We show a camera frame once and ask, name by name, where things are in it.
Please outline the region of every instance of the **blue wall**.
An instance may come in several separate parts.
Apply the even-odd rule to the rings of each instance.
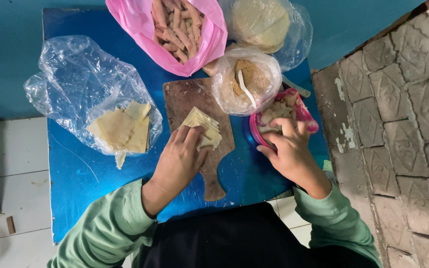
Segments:
[[[314,27],[311,68],[322,69],[403,14],[421,0],[296,0],[309,11]],[[0,118],[38,116],[22,84],[39,71],[41,11],[48,7],[104,5],[104,0],[0,0]]]

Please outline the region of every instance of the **wooden block on floor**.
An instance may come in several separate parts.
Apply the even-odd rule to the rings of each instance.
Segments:
[[[12,220],[12,216],[6,218],[6,223],[8,224],[8,232],[9,234],[15,234],[16,229],[14,228],[14,221]]]

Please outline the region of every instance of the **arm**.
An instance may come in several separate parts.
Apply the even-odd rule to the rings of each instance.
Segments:
[[[141,245],[151,246],[154,220],[143,211],[142,180],[94,201],[65,235],[47,268],[121,267]]]
[[[367,225],[352,208],[349,199],[342,195],[314,161],[307,143],[309,132],[303,122],[276,118],[271,127],[282,126],[283,136],[266,133],[263,138],[277,147],[277,152],[266,146],[258,146],[283,176],[295,182],[306,192],[294,188],[297,207],[295,210],[312,223],[310,247],[329,245],[343,246],[373,261],[379,267],[374,238]]]
[[[210,148],[196,150],[203,127],[173,132],[152,178],[138,180],[94,201],[70,229],[47,268],[121,267],[141,245],[151,246],[154,218],[191,182]]]

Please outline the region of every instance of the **wooden cutting board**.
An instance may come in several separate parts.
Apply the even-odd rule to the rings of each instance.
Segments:
[[[226,192],[218,181],[218,164],[225,155],[235,149],[235,139],[229,115],[221,110],[211,95],[211,78],[167,82],[163,85],[163,94],[170,133],[182,124],[194,106],[219,122],[223,140],[216,150],[209,153],[200,172],[205,180],[204,200],[216,201],[224,198]]]

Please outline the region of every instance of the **stone wall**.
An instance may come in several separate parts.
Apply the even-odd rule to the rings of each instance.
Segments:
[[[313,74],[340,190],[385,267],[429,267],[429,10]]]

